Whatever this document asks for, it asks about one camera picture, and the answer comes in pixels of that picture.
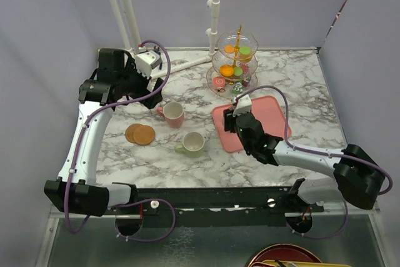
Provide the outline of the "cork coaster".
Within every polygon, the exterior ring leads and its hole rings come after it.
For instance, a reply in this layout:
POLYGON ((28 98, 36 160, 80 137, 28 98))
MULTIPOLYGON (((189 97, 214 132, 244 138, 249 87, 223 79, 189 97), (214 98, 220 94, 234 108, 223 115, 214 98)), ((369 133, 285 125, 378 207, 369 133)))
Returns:
POLYGON ((133 140, 136 144, 145 146, 149 145, 155 138, 155 130, 148 125, 140 125, 133 133, 133 140))
POLYGON ((127 127, 127 129, 125 131, 125 138, 127 139, 127 141, 129 141, 130 143, 135 143, 134 132, 140 126, 141 126, 141 124, 135 123, 135 124, 131 124, 130 126, 127 127))

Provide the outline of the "green mug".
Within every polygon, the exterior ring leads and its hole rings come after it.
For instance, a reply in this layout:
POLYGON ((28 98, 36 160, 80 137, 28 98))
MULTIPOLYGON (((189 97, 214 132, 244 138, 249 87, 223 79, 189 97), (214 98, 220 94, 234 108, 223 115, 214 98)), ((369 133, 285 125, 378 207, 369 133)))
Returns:
POLYGON ((184 154, 189 158, 198 158, 202 155, 205 145, 205 139, 199 132, 190 132, 185 135, 182 143, 175 146, 176 153, 184 154))

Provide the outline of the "toy bread bun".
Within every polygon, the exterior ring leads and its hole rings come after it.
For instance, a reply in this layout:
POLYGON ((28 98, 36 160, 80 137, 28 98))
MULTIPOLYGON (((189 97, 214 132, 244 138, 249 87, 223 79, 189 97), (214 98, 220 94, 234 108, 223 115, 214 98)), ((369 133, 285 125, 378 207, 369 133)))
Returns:
POLYGON ((242 62, 242 63, 248 63, 248 62, 250 62, 250 60, 252 60, 252 56, 251 55, 240 55, 239 56, 239 60, 240 60, 240 62, 242 62))

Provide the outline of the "white pvc pipe frame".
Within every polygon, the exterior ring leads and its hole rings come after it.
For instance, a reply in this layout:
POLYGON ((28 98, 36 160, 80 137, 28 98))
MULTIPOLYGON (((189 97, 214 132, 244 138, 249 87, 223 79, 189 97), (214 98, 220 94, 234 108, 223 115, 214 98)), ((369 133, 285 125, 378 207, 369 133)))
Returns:
MULTIPOLYGON (((199 33, 203 13, 198 0, 109 0, 124 47, 136 60, 144 57, 153 38, 171 46, 185 46, 199 33)), ((216 53, 221 0, 207 0, 210 27, 205 35, 208 51, 199 58, 172 68, 176 73, 211 62, 216 53)))

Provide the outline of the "toy purple cake slice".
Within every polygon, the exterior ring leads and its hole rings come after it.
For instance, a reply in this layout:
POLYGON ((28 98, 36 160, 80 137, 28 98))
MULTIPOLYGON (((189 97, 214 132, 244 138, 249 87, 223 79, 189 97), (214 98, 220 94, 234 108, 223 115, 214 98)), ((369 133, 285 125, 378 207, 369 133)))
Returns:
POLYGON ((246 79, 244 79, 243 81, 242 81, 242 84, 245 86, 245 87, 247 87, 247 86, 249 86, 249 83, 250 83, 250 78, 246 78, 246 79))

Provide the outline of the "three-tier glass dessert stand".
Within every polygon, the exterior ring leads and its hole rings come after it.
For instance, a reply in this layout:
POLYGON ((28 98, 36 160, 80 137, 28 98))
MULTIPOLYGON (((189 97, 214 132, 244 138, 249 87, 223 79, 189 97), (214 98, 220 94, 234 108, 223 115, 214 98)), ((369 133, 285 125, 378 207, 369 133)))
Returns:
POLYGON ((256 59, 257 50, 257 40, 251 33, 245 31, 242 25, 239 25, 236 30, 222 33, 216 40, 216 50, 211 56, 211 67, 206 74, 206 80, 209 89, 217 96, 225 99, 231 99, 232 97, 237 96, 231 92, 232 86, 235 82, 242 82, 244 79, 250 78, 251 80, 249 86, 244 88, 244 92, 250 90, 251 88, 255 88, 258 85, 258 79, 256 76, 256 71, 258 68, 258 61, 256 59), (224 47, 226 45, 233 45, 235 47, 235 52, 232 54, 226 53, 224 51, 224 47), (242 63, 239 60, 239 56, 241 55, 239 49, 241 46, 249 46, 252 50, 252 60, 250 60, 248 63, 242 63), (232 75, 231 77, 225 77, 222 76, 219 71, 219 68, 225 64, 231 65, 233 68, 236 66, 241 67, 242 64, 247 64, 249 66, 249 72, 247 74, 242 74, 240 77, 236 77, 235 75, 232 75), (224 87, 226 91, 224 93, 219 93, 213 88, 212 80, 216 76, 223 77, 226 80, 226 85, 224 87))

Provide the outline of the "toy orange round cookie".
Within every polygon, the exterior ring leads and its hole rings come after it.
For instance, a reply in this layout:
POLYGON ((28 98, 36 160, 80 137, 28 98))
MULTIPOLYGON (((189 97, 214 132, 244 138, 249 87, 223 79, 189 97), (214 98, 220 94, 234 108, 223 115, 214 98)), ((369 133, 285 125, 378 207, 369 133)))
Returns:
POLYGON ((235 52, 235 47, 233 45, 226 45, 224 47, 224 51, 228 54, 232 54, 235 52))

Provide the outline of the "toy orange egg tart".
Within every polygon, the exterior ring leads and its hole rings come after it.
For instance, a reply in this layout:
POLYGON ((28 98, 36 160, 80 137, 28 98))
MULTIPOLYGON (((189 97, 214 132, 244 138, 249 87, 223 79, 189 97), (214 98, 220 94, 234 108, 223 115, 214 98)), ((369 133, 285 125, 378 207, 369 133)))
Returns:
POLYGON ((227 65, 227 64, 222 65, 219 68, 219 71, 220 71, 221 75, 225 76, 225 77, 231 77, 234 74, 234 68, 231 65, 227 65))

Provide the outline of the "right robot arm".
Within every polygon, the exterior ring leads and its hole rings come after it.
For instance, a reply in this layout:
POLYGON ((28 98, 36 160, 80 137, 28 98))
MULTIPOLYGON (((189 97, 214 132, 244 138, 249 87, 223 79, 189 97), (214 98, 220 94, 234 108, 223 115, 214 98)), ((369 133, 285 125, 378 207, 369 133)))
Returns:
POLYGON ((293 211, 302 211, 319 201, 345 200, 351 205, 372 209, 386 175, 373 159, 355 144, 344 149, 306 149, 290 146, 283 138, 264 132, 252 113, 223 112, 225 131, 238 136, 246 154, 262 164, 295 166, 324 175, 323 179, 300 179, 287 196, 293 211))

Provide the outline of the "toy green cake slice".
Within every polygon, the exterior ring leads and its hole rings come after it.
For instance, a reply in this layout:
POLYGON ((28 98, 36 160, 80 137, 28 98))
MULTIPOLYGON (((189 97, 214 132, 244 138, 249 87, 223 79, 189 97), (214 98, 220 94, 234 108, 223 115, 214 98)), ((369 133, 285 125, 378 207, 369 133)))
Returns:
POLYGON ((231 92, 234 95, 239 95, 244 92, 244 88, 245 88, 245 86, 242 84, 242 82, 238 81, 233 84, 231 92))

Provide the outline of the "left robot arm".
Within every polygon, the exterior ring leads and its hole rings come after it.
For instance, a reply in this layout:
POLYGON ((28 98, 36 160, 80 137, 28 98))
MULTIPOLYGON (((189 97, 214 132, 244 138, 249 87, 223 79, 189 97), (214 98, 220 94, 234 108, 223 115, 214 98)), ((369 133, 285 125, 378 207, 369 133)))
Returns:
POLYGON ((131 194, 131 185, 97 186, 97 161, 118 100, 136 99, 148 109, 162 101, 162 79, 157 79, 152 91, 148 89, 152 70, 161 62, 153 50, 136 56, 123 49, 99 50, 98 67, 79 87, 77 126, 65 163, 57 178, 44 186, 58 210, 90 216, 102 216, 113 206, 126 214, 136 210, 138 198, 131 194))

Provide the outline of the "toy green macaron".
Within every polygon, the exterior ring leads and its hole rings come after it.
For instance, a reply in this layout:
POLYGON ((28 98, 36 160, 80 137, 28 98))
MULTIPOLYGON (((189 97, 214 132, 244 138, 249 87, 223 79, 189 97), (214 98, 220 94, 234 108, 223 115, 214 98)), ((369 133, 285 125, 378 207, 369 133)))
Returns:
POLYGON ((239 52, 242 56, 250 56, 252 53, 252 50, 249 46, 241 46, 239 49, 239 52))
POLYGON ((242 74, 243 74, 242 68, 236 66, 236 67, 234 68, 234 75, 235 75, 236 77, 240 77, 240 76, 242 76, 242 74))

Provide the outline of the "pink serving tray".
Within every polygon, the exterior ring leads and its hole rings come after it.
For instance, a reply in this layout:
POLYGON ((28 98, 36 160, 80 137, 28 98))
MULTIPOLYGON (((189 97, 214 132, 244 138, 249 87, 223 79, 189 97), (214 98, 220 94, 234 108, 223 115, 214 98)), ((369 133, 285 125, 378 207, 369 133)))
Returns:
MULTIPOLYGON (((225 132, 223 111, 230 107, 229 104, 215 107, 212 110, 212 118, 219 135, 222 148, 227 153, 243 150, 243 146, 236 134, 225 132)), ((263 130, 273 136, 284 137, 284 125, 286 117, 273 96, 263 96, 252 99, 252 113, 262 123, 263 130)))

